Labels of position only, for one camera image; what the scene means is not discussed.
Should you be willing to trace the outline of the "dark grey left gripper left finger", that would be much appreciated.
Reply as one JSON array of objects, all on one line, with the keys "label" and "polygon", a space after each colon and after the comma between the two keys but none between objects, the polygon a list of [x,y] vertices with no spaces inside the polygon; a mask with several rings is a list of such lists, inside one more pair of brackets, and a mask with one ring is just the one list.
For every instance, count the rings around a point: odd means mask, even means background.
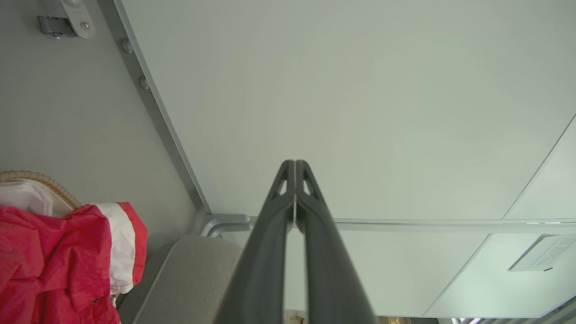
[{"label": "dark grey left gripper left finger", "polygon": [[286,236],[293,217],[296,162],[282,162],[263,203],[215,324],[282,324]]}]

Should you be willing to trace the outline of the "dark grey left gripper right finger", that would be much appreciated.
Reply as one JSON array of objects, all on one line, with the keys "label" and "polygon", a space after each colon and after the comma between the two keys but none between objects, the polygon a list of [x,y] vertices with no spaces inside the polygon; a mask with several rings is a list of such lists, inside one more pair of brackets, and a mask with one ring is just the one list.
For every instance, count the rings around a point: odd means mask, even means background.
[{"label": "dark grey left gripper right finger", "polygon": [[305,238],[309,324],[377,324],[309,164],[296,161],[296,223]]}]

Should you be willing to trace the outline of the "grey upholstered couch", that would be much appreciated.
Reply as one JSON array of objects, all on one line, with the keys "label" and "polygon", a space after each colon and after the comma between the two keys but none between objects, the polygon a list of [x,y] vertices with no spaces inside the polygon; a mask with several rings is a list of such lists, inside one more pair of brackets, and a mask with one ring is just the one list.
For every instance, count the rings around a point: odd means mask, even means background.
[{"label": "grey upholstered couch", "polygon": [[187,235],[165,244],[123,298],[121,324],[212,324],[241,254],[222,238]]}]

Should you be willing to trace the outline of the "red garment with wide white stripe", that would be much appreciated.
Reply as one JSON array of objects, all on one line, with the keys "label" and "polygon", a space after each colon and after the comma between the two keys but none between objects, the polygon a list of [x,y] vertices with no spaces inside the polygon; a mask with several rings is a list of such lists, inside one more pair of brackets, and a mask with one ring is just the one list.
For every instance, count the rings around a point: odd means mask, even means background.
[{"label": "red garment with wide white stripe", "polygon": [[127,202],[61,219],[0,207],[0,324],[121,324],[116,300],[142,281],[147,238]]}]

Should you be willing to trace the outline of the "woven wicker laundry basket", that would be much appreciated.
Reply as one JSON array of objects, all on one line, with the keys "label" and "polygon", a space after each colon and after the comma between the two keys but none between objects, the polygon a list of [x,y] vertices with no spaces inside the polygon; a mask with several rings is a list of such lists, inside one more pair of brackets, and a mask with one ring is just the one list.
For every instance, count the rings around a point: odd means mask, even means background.
[{"label": "woven wicker laundry basket", "polygon": [[62,186],[55,179],[50,178],[45,174],[31,171],[2,171],[0,172],[0,183],[16,182],[21,180],[30,180],[32,182],[40,183],[50,192],[54,193],[61,199],[68,207],[76,210],[83,205],[70,193],[64,186]]}]

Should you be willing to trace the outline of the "white fabric basket liner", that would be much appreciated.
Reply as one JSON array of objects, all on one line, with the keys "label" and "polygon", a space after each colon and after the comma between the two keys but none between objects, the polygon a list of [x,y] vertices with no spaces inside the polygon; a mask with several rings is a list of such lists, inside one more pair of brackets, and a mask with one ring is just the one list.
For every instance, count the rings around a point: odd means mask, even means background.
[{"label": "white fabric basket liner", "polygon": [[57,218],[74,211],[55,191],[31,180],[0,182],[0,207],[16,207]]}]

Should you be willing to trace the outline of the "grey metal corner bracket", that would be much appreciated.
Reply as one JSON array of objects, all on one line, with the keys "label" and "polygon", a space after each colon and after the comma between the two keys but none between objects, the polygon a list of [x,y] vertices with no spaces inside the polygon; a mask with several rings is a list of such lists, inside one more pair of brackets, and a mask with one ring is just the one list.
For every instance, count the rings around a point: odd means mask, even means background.
[{"label": "grey metal corner bracket", "polygon": [[253,223],[247,215],[205,215],[198,236],[223,238],[224,233],[246,232],[252,229]]}]

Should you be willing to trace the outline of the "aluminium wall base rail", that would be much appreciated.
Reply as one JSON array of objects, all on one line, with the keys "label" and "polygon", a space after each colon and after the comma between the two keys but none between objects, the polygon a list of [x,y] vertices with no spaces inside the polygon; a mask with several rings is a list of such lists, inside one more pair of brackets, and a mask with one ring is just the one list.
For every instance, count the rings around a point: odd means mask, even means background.
[{"label": "aluminium wall base rail", "polygon": [[[153,127],[153,133],[161,141],[164,154],[170,160],[169,170],[178,175],[183,190],[189,198],[194,210],[187,214],[187,219],[195,222],[201,222],[207,212],[203,201],[203,193],[198,191],[196,178],[189,164],[186,154],[183,151],[180,140],[176,135],[173,124],[164,107],[161,99],[157,99],[154,91],[155,85],[146,64],[140,59],[139,46],[135,41],[132,29],[127,22],[127,17],[121,0],[97,0],[97,3],[103,11],[103,18],[111,31],[117,49],[120,53],[124,66],[131,76],[132,82],[138,93],[138,96],[144,105],[146,116]],[[121,40],[127,38],[131,41],[134,52],[126,53],[121,45]],[[139,79],[145,76],[150,84],[149,90],[144,90],[140,86]]]}]

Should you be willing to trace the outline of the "white paper wall notice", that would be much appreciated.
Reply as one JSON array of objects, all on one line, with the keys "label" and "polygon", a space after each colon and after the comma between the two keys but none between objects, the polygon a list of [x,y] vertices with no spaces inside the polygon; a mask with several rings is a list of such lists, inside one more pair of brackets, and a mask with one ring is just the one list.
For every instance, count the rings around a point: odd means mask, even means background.
[{"label": "white paper wall notice", "polygon": [[542,235],[508,271],[546,271],[576,257],[576,234]]}]

